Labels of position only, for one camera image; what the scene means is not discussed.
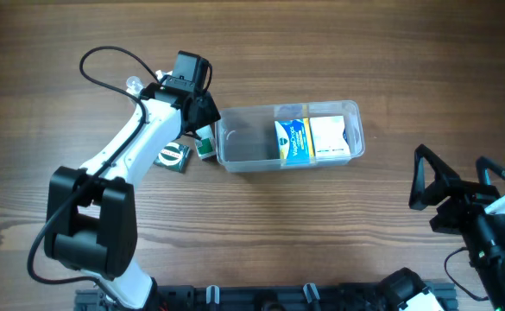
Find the white green medicine box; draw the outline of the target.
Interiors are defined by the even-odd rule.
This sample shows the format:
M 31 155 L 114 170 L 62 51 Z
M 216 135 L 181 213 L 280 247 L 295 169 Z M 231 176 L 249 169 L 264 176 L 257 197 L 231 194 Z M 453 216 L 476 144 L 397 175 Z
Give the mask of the white green medicine box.
M 196 131 L 199 139 L 195 140 L 197 154 L 201 160 L 208 159 L 217 154 L 216 142 L 210 125 L 206 125 Z

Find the dark green square sachet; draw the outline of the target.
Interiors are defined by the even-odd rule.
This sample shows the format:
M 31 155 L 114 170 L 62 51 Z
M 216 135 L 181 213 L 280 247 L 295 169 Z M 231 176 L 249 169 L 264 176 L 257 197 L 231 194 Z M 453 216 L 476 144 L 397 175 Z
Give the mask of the dark green square sachet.
M 184 173 L 191 149 L 176 142 L 168 143 L 154 160 L 154 165 L 177 173 Z

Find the blue yellow VapoDrops box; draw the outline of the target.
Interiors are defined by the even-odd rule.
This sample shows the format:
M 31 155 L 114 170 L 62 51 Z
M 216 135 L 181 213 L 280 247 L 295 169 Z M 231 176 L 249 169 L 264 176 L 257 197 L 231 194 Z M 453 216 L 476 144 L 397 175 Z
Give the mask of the blue yellow VapoDrops box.
M 312 133 L 307 117 L 275 121 L 275 134 L 282 166 L 306 166 L 314 163 Z

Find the clear plastic container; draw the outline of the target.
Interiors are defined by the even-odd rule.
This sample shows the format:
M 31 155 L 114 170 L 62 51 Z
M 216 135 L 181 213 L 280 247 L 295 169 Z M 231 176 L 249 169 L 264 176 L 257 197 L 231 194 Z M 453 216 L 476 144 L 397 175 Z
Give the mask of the clear plastic container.
M 350 155 L 315 156 L 310 165 L 282 166 L 275 121 L 329 116 L 344 117 Z M 352 100 L 230 108 L 221 111 L 215 128 L 218 161 L 231 173 L 345 165 L 366 149 L 359 107 Z

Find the white blue medicine box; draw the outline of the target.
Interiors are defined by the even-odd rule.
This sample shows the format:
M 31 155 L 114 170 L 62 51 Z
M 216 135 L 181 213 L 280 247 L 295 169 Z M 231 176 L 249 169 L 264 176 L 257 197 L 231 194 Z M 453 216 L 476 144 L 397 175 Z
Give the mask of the white blue medicine box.
M 350 155 L 343 116 L 311 117 L 309 121 L 316 157 Z

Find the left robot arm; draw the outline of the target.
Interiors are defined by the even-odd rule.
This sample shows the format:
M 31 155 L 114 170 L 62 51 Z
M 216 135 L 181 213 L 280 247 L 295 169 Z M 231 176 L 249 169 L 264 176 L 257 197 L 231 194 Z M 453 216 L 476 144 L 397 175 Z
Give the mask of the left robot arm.
M 76 282 L 97 285 L 116 309 L 160 309 L 157 282 L 135 259 L 135 190 L 163 148 L 181 136 L 198 137 L 199 129 L 220 119 L 209 92 L 212 74 L 207 59 L 180 51 L 172 71 L 151 71 L 148 85 L 131 77 L 115 90 L 135 104 L 135 112 L 92 159 L 53 173 L 47 220 L 28 254 L 31 278 L 69 282 L 37 275 L 35 254 L 42 246 L 48 258 L 79 273 Z

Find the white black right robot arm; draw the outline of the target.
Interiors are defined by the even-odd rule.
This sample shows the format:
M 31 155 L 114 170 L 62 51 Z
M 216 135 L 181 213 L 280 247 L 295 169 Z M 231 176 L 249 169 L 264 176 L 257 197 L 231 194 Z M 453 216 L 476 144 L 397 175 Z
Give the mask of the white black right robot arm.
M 495 310 L 505 310 L 505 168 L 476 161 L 478 181 L 464 181 L 427 146 L 414 151 L 409 207 L 436 206 L 434 232 L 463 237 L 473 267 Z

